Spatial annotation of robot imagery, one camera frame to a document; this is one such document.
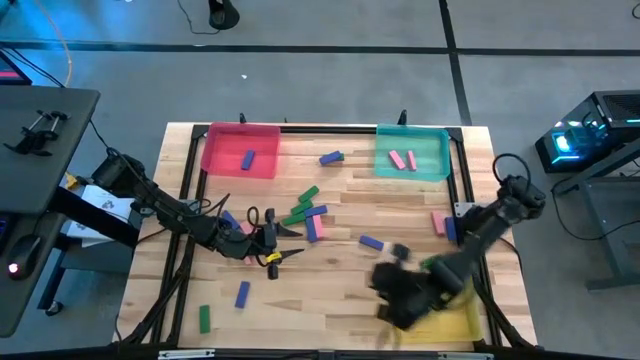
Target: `floor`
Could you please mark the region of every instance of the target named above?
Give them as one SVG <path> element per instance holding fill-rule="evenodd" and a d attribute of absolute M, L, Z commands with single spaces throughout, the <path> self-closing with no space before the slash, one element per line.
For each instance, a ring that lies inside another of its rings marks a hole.
<path fill-rule="evenodd" d="M 0 21 L 0 40 L 56 38 L 32 2 L 18 2 Z M 454 46 L 441 18 L 446 3 L 458 48 L 555 49 L 556 55 L 567 55 L 560 51 L 566 49 L 640 50 L 640 21 L 630 14 L 634 0 L 237 0 L 240 24 L 215 36 L 190 34 L 173 1 L 42 2 L 65 37 L 80 43 L 72 52 L 71 86 L 102 93 L 94 121 L 112 146 L 140 159 L 149 174 L 169 121 L 229 121 L 243 112 L 249 121 L 393 123 L 407 109 L 411 124 L 489 126 L 495 152 L 522 155 L 533 182 L 548 190 L 558 178 L 542 172 L 534 141 L 590 92 L 640 88 L 637 51 L 627 54 L 635 57 L 604 51 L 591 57 L 415 50 Z M 204 1 L 182 2 L 196 31 L 212 30 Z M 94 42 L 125 49 L 152 44 L 141 48 L 157 51 L 81 50 Z M 192 45 L 284 47 L 247 53 L 248 47 L 225 52 Z M 304 46 L 327 46 L 333 53 Z M 370 48 L 347 53 L 355 46 Z M 384 53 L 388 47 L 402 47 L 402 53 Z M 66 76 L 62 51 L 23 53 L 58 79 Z M 102 151 L 87 132 L 71 170 L 90 174 Z M 520 170 L 505 161 L 501 171 Z M 579 200 L 560 205 L 573 229 L 595 233 L 582 220 Z M 514 234 L 542 346 L 640 357 L 640 287 L 584 288 L 585 280 L 608 274 L 597 243 L 564 233 L 551 206 Z M 125 282 L 121 275 L 69 273 L 58 296 L 65 311 L 47 318 L 30 304 L 16 334 L 0 340 L 0 353 L 108 343 Z"/>

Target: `transparent plastic bin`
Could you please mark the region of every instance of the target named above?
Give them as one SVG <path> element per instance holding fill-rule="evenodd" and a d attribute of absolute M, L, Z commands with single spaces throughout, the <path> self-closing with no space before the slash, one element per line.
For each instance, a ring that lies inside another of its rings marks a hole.
<path fill-rule="evenodd" d="M 396 168 L 389 157 L 395 150 L 407 165 Z M 407 152 L 413 151 L 416 171 L 409 170 Z M 449 176 L 449 134 L 444 129 L 378 125 L 374 173 L 377 176 L 439 182 Z"/>
<path fill-rule="evenodd" d="M 200 167 L 210 175 L 273 179 L 276 176 L 280 127 L 213 123 Z M 249 170 L 242 170 L 247 151 L 255 151 Z"/>

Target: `green block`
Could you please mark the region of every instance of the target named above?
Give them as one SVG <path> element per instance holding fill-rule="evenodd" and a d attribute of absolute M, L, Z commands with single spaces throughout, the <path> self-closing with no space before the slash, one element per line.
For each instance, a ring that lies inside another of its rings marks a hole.
<path fill-rule="evenodd" d="M 318 190 L 318 187 L 317 187 L 317 186 L 315 186 L 315 185 L 313 185 L 313 186 L 311 187 L 311 189 L 309 189 L 309 190 L 305 191 L 305 193 L 304 193 L 304 194 L 300 195 L 300 196 L 298 197 L 298 200 L 299 200 L 301 203 L 303 203 L 303 202 L 305 202 L 305 201 L 307 201 L 307 200 L 311 199 L 315 194 L 317 194 L 317 193 L 318 193 L 318 191 L 320 191 L 320 190 Z"/>
<path fill-rule="evenodd" d="M 313 207 L 313 203 L 311 202 L 311 200 L 307 200 L 302 204 L 291 209 L 291 215 L 299 214 L 307 209 L 311 209 L 312 207 Z"/>
<path fill-rule="evenodd" d="M 209 305 L 200 306 L 200 334 L 208 334 L 211 332 L 211 324 L 209 323 Z"/>
<path fill-rule="evenodd" d="M 293 216 L 290 216 L 290 217 L 282 220 L 282 225 L 286 226 L 286 225 L 296 224 L 296 223 L 304 221 L 306 218 L 307 217 L 304 216 L 304 213 L 301 212 L 300 214 L 293 215 Z"/>

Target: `black floor stripe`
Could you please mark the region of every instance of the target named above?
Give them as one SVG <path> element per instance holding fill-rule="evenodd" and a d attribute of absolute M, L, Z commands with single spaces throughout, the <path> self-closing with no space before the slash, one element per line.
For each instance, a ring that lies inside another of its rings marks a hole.
<path fill-rule="evenodd" d="M 483 49 L 483 48 L 458 48 L 460 55 L 484 55 L 484 56 L 611 56 L 634 57 L 640 56 L 640 50 L 631 49 Z"/>
<path fill-rule="evenodd" d="M 640 49 L 491 49 L 411 46 L 307 46 L 307 45 L 190 45 L 144 44 L 103 41 L 67 41 L 73 51 L 113 52 L 212 52 L 212 53 L 310 53 L 310 54 L 417 54 L 417 55 L 484 55 L 484 56 L 567 56 L 567 57 L 640 57 Z M 21 50 L 62 50 L 57 41 L 2 41 Z"/>
<path fill-rule="evenodd" d="M 0 44 L 21 50 L 63 50 L 59 42 L 4 41 Z M 445 55 L 443 47 L 409 46 L 297 46 L 297 45 L 188 45 L 121 42 L 67 42 L 72 51 L 188 52 L 188 53 L 292 53 L 292 54 L 420 54 Z"/>
<path fill-rule="evenodd" d="M 449 14 L 449 5 L 447 0 L 439 0 L 440 15 L 442 17 L 442 26 L 444 28 L 444 37 L 447 40 L 447 50 L 449 51 L 449 63 L 451 65 L 451 77 L 453 79 L 453 90 L 456 94 L 456 102 L 458 104 L 458 113 L 462 125 L 471 125 L 471 113 L 467 102 L 467 94 L 464 91 L 464 81 L 462 80 L 462 70 L 460 69 L 460 59 L 456 51 L 456 38 L 453 35 L 453 25 L 451 24 L 451 15 Z"/>

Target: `computer monitor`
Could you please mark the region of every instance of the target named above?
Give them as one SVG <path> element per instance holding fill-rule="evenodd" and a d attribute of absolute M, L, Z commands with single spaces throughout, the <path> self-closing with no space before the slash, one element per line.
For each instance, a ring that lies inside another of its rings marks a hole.
<path fill-rule="evenodd" d="M 31 85 L 25 75 L 5 54 L 0 52 L 0 85 Z"/>

